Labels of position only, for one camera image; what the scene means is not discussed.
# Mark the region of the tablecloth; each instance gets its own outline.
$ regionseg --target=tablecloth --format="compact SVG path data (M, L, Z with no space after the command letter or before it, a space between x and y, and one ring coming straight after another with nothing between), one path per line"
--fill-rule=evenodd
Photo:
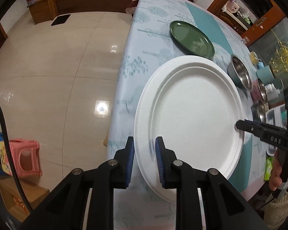
M117 78L108 138L108 158L133 136L141 93L152 74L168 60L185 55L169 32L172 21L185 21L203 31L215 48L213 62L225 72L231 54L238 56L256 79L256 68L241 37L219 18L186 0L139 0ZM248 106L252 105L249 92ZM249 199L263 184L265 148L256 137L243 144L231 184ZM176 205L156 195L142 177L136 158L127 190L114 191L115 229L174 229Z

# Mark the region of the cardboard box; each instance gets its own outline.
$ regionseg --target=cardboard box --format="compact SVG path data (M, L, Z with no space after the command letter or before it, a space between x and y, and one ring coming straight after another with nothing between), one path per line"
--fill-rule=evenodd
M20 183L33 209L49 194L49 189L45 189L29 181L20 179ZM8 212L23 222L29 215L29 212L20 197L13 177L0 177L0 194Z

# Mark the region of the human hand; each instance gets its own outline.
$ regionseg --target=human hand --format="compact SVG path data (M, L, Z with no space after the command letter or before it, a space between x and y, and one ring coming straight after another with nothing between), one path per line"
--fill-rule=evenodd
M282 173L282 166L278 161L279 151L277 150L274 154L275 160L273 162L273 168L271 170L271 176L269 178L269 187L272 191L275 191L278 186L282 184L282 179L280 178L280 174Z

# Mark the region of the black cable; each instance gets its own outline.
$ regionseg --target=black cable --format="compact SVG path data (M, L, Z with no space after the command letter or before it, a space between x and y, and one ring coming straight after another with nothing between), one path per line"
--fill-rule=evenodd
M10 149L10 145L9 145L9 141L8 141L8 132L6 130L5 120L4 120L4 116L3 116L3 112L2 112L1 107L0 107L0 126L1 126L3 141L4 141L4 145L5 145L6 156L8 158L8 163L10 165L11 172L12 172L16 187L19 191L20 197L22 198L22 201L24 202L26 208L28 209L28 211L30 213L32 213L33 208L31 207L27 197L25 196L24 190L22 189L22 185L20 184L16 169L15 169L15 165L14 165L14 161L13 161L13 157L12 157L12 153L11 153L11 149Z
M269 204L271 201L273 201L275 198L273 197L271 200L269 200L268 202L266 202L265 204L263 204L260 208L258 208L257 210L261 210L265 205Z

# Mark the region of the floor tile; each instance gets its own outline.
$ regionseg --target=floor tile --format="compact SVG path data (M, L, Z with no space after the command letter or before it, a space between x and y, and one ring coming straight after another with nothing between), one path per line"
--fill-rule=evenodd
M0 107L3 111L5 125L8 132L10 130L12 110L20 82L20 77L0 79Z
M97 27L105 12L72 13L63 24L51 26L51 30L68 27Z
M37 36L40 33L49 31L51 29L52 21L45 21L35 24L30 11L27 11L7 32L8 38L12 42L18 42L24 39L39 39Z
M41 160L41 168L42 176L27 177L26 180L52 191L63 179L62 166Z
M132 17L123 13L105 12L97 27L129 30Z
M10 138L36 140L40 158L62 164L72 77L23 77L11 117Z
M45 32L24 76L75 77L93 31L94 28L62 28Z
M0 49L0 79L22 77L31 58L31 45L23 42L12 42L9 38Z
M96 100L113 104L116 81L76 78L66 115L63 165L89 170L106 161L107 148L103 140L110 127L108 117L94 114Z
M65 178L74 168L63 166L63 178Z
M128 30L95 29L80 62L77 77L116 80L127 35Z

